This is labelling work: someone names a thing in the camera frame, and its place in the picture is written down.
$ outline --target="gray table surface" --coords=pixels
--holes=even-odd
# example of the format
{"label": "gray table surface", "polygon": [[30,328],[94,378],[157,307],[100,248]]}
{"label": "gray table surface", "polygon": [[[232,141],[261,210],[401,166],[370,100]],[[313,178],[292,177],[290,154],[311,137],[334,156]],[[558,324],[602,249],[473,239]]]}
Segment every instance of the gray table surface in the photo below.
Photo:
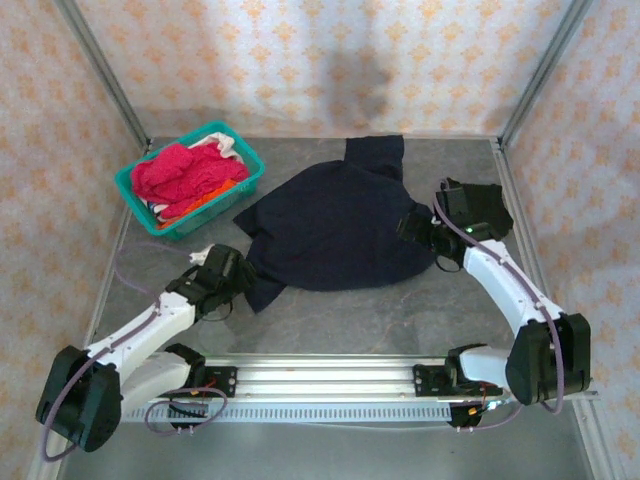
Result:
{"label": "gray table surface", "polygon": [[[267,165],[258,193],[175,244],[200,250],[216,242],[239,248],[250,240],[232,218],[304,168],[341,158],[344,141],[253,139]],[[498,182],[488,141],[407,140],[405,185],[428,203],[438,179]],[[132,219],[125,246],[152,238]],[[513,237],[510,253],[519,261]],[[187,268],[184,258],[141,250],[121,270],[161,291]],[[97,337],[124,325],[150,303],[114,280]],[[244,298],[221,323],[200,322],[174,337],[203,353],[320,353],[442,355],[451,347],[486,342],[508,348],[512,334],[480,285],[464,272],[436,268],[385,288],[313,293],[287,288],[259,315]],[[499,409],[487,424],[507,410]],[[143,425],[120,425],[94,453],[65,462],[62,478],[236,479],[589,479],[570,402],[560,416],[530,407],[509,424],[472,435],[450,427],[395,431],[349,426],[214,424],[193,438],[159,438]]]}
{"label": "gray table surface", "polygon": [[[310,165],[342,158],[344,140],[250,139],[266,173],[252,197],[196,230],[175,245],[188,251],[222,243],[248,251],[250,239],[233,217],[261,196]],[[430,204],[438,180],[449,176],[474,183],[499,183],[488,140],[406,140],[404,183],[411,196]],[[149,241],[131,219],[124,245]],[[513,235],[506,239],[519,261]],[[160,292],[189,265],[185,258],[142,249],[119,259],[121,271],[137,283]],[[149,298],[114,280],[96,338],[121,327],[146,306]],[[199,322],[174,337],[205,354],[316,353],[442,355],[469,343],[509,348],[513,336],[502,314],[482,287],[465,272],[447,274],[435,266],[410,280],[383,288],[333,293],[288,287],[255,315],[244,297],[223,322]]]}

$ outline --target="dark navy shirt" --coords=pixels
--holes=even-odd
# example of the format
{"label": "dark navy shirt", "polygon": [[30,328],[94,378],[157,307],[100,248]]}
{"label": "dark navy shirt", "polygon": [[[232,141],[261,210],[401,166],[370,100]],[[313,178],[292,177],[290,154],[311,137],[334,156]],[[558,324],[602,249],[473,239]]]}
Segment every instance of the dark navy shirt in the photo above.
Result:
{"label": "dark navy shirt", "polygon": [[417,205],[402,184],[401,136],[348,139],[344,160],[314,165],[240,213],[258,272],[245,296],[257,313],[287,286],[330,291],[382,287],[423,272],[434,257],[398,238]]}

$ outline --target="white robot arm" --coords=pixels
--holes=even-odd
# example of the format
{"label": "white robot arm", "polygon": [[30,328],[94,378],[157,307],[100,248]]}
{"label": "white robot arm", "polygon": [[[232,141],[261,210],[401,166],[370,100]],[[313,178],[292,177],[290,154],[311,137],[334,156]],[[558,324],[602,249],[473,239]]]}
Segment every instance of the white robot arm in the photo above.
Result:
{"label": "white robot arm", "polygon": [[[470,345],[450,351],[444,367],[414,366],[416,395],[446,397],[445,390],[458,392],[461,385],[469,392],[469,385],[477,390],[492,384],[530,405],[586,390],[589,324],[546,298],[490,225],[469,219],[459,185],[447,182],[436,199],[435,217],[410,214],[399,234],[451,258],[476,278],[516,340],[511,350]],[[58,354],[36,412],[39,422],[93,451],[113,434],[122,413],[171,390],[205,386],[202,355],[182,345],[157,349],[248,289],[255,271],[237,250],[222,245],[194,254],[192,262],[196,265],[172,281],[155,305],[120,330],[85,351],[69,346]]]}

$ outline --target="pink cloth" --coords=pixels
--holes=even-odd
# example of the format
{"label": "pink cloth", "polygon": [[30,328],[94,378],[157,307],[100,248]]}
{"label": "pink cloth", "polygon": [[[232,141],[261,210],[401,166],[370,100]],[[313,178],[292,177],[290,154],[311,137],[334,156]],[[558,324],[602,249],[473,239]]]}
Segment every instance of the pink cloth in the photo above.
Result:
{"label": "pink cloth", "polygon": [[249,169],[233,158],[223,158],[215,143],[187,148],[171,145],[131,172],[133,192],[148,202],[169,205],[165,218],[180,216],[189,205],[220,188],[226,180],[241,182]]}

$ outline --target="wallpaper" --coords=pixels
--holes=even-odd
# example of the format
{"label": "wallpaper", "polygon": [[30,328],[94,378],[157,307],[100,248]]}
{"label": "wallpaper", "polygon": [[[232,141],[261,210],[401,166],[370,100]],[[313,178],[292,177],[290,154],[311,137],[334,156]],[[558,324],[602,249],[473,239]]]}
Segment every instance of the wallpaper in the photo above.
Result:
{"label": "wallpaper", "polygon": [[570,0],[80,0],[150,136],[496,135]]}
{"label": "wallpaper", "polygon": [[50,0],[0,2],[0,476],[26,477],[55,354],[81,344],[140,149]]}
{"label": "wallpaper", "polygon": [[553,295],[591,323],[592,375],[640,478],[640,23],[600,0],[509,149]]}

